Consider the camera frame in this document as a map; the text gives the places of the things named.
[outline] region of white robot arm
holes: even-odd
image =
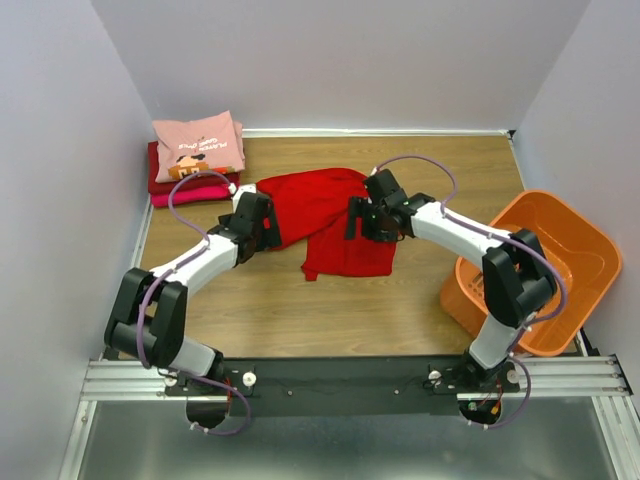
[[[493,381],[504,366],[525,324],[555,293],[551,272],[531,256],[493,238],[510,237],[536,252],[542,248],[528,231],[512,234],[446,211],[424,194],[408,198],[389,170],[368,177],[369,198],[354,197],[349,203],[346,238],[355,235],[355,219],[361,217],[362,235],[373,241],[394,242],[400,236],[429,240],[460,255],[484,274],[485,303],[489,315],[478,337],[452,370],[448,384],[473,388]],[[222,378],[223,356],[217,350],[184,335],[186,304],[213,278],[246,262],[256,251],[280,243],[271,200],[242,187],[233,198],[233,213],[220,218],[208,239],[165,265],[125,274],[105,332],[105,343],[137,356],[136,317],[145,290],[165,274],[153,301],[156,311],[147,316],[143,330],[145,356],[156,367],[171,368],[211,379]],[[484,235],[459,223],[481,227]],[[205,248],[200,256],[187,261]]]

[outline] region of dark red folded shirt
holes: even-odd
[[[261,180],[259,191],[274,202],[282,246],[308,237],[305,277],[319,273],[349,277],[390,275],[395,243],[376,243],[360,235],[345,240],[352,196],[366,197],[366,177],[348,168],[327,168]]]
[[[149,179],[147,181],[147,189],[151,195],[168,195],[176,186],[176,182],[170,183],[156,183],[156,177],[158,176],[158,170],[160,169],[158,163],[158,142],[151,142],[147,148],[149,158]],[[230,173],[225,175],[229,181],[238,185],[240,182],[240,175],[237,173]],[[216,175],[206,175],[203,177],[194,178],[180,187],[181,192],[189,190],[195,190],[200,187],[212,187],[214,185],[220,185],[223,183],[220,177]]]

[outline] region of orange basket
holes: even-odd
[[[521,193],[490,224],[516,232],[535,232],[547,259],[567,284],[569,299],[557,317],[533,327],[519,347],[534,355],[554,356],[567,348],[620,273],[615,244],[562,200],[538,190]],[[487,317],[482,272],[460,257],[440,290],[442,308],[474,337]],[[556,292],[540,315],[560,302]]]

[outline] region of folded clothes stack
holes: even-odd
[[[153,122],[157,142],[149,144],[151,204],[166,207],[178,181],[196,172],[216,171],[236,186],[244,170],[242,124],[229,112],[192,122]],[[173,197],[174,205],[229,198],[226,182],[207,175],[184,184]]]

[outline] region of white wall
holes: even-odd
[[[588,0],[93,0],[153,118],[515,128]]]
[[[640,389],[638,0],[591,3],[514,140],[525,185],[558,193],[621,248],[621,276],[586,331]]]
[[[127,267],[150,119],[87,0],[0,7],[0,477],[57,478]]]

